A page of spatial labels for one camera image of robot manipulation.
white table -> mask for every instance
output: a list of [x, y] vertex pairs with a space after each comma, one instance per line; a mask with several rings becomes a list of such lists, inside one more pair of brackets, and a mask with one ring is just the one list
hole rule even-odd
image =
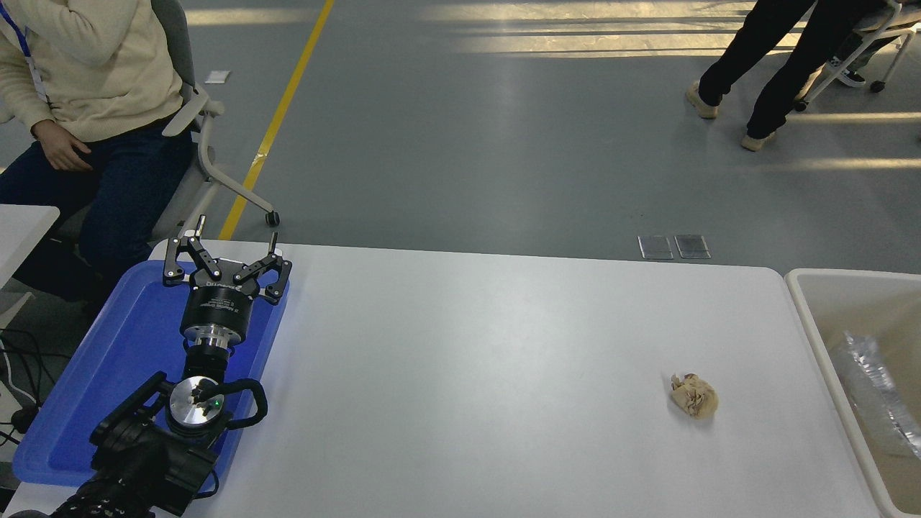
[[59, 214], [53, 206], [0, 205], [0, 288]]
[[[773, 271], [281, 248], [269, 416], [186, 516], [879, 516]], [[715, 418], [670, 401], [688, 371]]]

crumpled paper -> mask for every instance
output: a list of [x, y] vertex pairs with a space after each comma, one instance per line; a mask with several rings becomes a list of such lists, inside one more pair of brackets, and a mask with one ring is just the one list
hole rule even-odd
[[719, 406], [717, 391], [697, 374], [687, 374], [683, 380], [671, 376], [671, 399], [684, 413], [695, 419], [712, 417]]

lanyard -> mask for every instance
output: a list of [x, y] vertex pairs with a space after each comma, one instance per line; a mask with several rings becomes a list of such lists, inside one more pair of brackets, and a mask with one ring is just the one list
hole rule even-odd
[[22, 49], [23, 55], [26, 56], [26, 63], [29, 65], [29, 72], [32, 74], [32, 83], [35, 85], [35, 92], [39, 94], [39, 99], [50, 103], [51, 101], [48, 99], [48, 94], [45, 93], [45, 85], [41, 82], [39, 68], [35, 65], [35, 59], [32, 58], [32, 52], [29, 50], [29, 44], [26, 42], [26, 36], [29, 35], [29, 28], [26, 27], [25, 33], [19, 29], [19, 26], [16, 25], [16, 22], [13, 21], [13, 18], [9, 16], [9, 13], [6, 12], [6, 9], [3, 7], [3, 0], [0, 0], [0, 16], [6, 20], [6, 23], [8, 23], [16, 33], [16, 38], [19, 40], [19, 48]]
[[25, 54], [26, 57], [32, 57], [32, 53], [29, 51], [29, 44], [26, 43], [26, 35], [23, 34], [22, 30], [19, 30], [19, 25], [17, 25], [16, 22], [13, 21], [13, 18], [9, 16], [9, 13], [6, 12], [6, 9], [3, 7], [2, 0], [0, 0], [0, 16], [2, 16], [4, 20], [6, 20], [6, 23], [8, 23], [9, 26], [12, 27], [13, 31], [16, 33], [16, 37], [17, 39], [19, 39], [19, 48], [22, 49], [22, 53]]

gray floor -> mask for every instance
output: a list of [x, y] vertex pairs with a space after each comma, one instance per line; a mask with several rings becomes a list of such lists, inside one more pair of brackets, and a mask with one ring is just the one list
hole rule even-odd
[[[242, 180], [323, 2], [183, 3], [200, 80], [232, 71], [208, 90]], [[255, 190], [281, 242], [642, 260], [637, 235], [691, 233], [709, 264], [921, 273], [921, 46], [882, 93], [832, 84], [751, 153], [745, 122], [791, 41], [717, 120], [683, 99], [750, 6], [337, 0]], [[0, 139], [0, 163], [29, 142], [15, 123]], [[268, 234], [247, 208], [234, 239]], [[15, 325], [72, 350], [74, 311], [42, 297]]]

beige sweater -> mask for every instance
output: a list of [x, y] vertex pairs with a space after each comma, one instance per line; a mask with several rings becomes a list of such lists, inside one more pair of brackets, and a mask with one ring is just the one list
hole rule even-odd
[[52, 119], [84, 142], [181, 106], [181, 80], [150, 0], [2, 0], [23, 31], [51, 103], [40, 100], [15, 32], [0, 18], [0, 97], [27, 128]]

